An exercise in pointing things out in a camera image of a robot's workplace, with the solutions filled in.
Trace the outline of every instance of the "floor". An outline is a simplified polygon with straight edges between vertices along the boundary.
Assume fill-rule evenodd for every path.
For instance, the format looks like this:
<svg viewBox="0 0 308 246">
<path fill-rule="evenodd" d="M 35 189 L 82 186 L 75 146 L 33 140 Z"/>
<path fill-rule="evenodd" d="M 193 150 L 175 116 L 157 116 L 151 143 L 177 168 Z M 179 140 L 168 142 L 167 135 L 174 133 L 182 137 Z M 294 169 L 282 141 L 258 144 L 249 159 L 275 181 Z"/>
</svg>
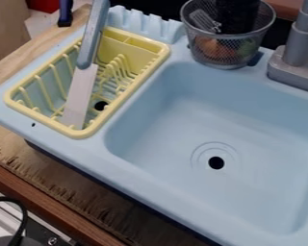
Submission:
<svg viewBox="0 0 308 246">
<path fill-rule="evenodd" d="M 74 0 L 73 10 L 77 10 L 85 4 L 92 4 L 92 0 Z M 55 25 L 59 18 L 59 11 L 54 13 L 38 12 L 30 10 L 31 17 L 29 17 L 25 24 L 31 38 L 40 35 L 51 26 Z"/>
</svg>

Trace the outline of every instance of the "drain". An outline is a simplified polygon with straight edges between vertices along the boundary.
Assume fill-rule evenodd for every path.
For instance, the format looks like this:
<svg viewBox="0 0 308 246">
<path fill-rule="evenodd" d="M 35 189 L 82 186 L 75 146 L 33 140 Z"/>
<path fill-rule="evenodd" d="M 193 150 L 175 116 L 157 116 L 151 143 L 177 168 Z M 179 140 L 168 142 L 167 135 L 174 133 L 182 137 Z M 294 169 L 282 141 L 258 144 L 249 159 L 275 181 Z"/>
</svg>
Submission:
<svg viewBox="0 0 308 246">
<path fill-rule="evenodd" d="M 106 103 L 105 101 L 99 101 L 94 105 L 94 108 L 97 111 L 103 111 L 106 105 L 108 105 L 108 103 Z"/>
<path fill-rule="evenodd" d="M 218 141 L 205 142 L 197 146 L 191 155 L 191 165 L 201 175 L 205 171 L 216 175 L 238 175 L 242 170 L 239 152 L 231 145 Z"/>
<path fill-rule="evenodd" d="M 220 157 L 212 157 L 208 160 L 208 164 L 211 168 L 220 170 L 225 165 L 225 161 Z"/>
</svg>

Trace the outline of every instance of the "wooden table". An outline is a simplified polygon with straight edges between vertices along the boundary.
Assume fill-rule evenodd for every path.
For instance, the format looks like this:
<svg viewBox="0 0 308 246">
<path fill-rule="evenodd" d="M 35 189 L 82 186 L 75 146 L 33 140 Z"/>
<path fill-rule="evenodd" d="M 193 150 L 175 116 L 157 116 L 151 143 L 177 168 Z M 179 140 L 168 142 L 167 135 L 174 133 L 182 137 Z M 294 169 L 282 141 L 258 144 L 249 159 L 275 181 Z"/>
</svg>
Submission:
<svg viewBox="0 0 308 246">
<path fill-rule="evenodd" d="M 295 20 L 304 0 L 267 0 L 276 10 L 277 16 Z"/>
<path fill-rule="evenodd" d="M 71 28 L 52 27 L 1 60 L 0 85 L 84 25 L 89 12 L 82 7 Z M 49 159 L 1 126 L 0 191 L 85 245 L 216 245 Z"/>
</svg>

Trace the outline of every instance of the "toy sink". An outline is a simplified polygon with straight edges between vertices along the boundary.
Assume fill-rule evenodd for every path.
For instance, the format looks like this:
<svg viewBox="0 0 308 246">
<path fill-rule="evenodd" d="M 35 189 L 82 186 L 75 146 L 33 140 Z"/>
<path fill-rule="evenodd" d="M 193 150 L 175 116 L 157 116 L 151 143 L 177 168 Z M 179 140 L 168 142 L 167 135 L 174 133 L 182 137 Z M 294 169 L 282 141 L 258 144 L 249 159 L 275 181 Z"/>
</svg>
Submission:
<svg viewBox="0 0 308 246">
<path fill-rule="evenodd" d="M 84 28 L 0 86 L 0 124 L 221 245 L 308 246 L 308 92 L 268 79 L 271 50 L 221 71 L 192 59 L 179 22 L 114 7 L 108 25 L 170 56 L 101 128 L 75 139 L 3 100 Z"/>
</svg>

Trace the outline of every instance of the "black cable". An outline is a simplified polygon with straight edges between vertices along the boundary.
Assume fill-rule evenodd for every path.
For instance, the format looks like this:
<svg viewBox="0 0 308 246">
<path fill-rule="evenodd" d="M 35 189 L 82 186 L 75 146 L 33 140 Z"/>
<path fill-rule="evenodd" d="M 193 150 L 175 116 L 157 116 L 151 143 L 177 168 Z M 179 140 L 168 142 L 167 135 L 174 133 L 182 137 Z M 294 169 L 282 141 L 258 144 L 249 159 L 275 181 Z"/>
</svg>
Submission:
<svg viewBox="0 0 308 246">
<path fill-rule="evenodd" d="M 20 243 L 21 243 L 21 239 L 22 239 L 22 233 L 25 231 L 26 224 L 27 224 L 27 221 L 28 221 L 27 210 L 18 200 L 15 200 L 15 199 L 12 199 L 12 198 L 9 198 L 9 197 L 0 197 L 0 203 L 1 202 L 16 204 L 21 209 L 22 220 L 21 220 L 20 226 L 19 226 L 18 230 L 16 231 L 16 233 L 14 234 L 13 239 L 10 241 L 10 243 L 8 245 L 8 246 L 19 246 Z"/>
</svg>

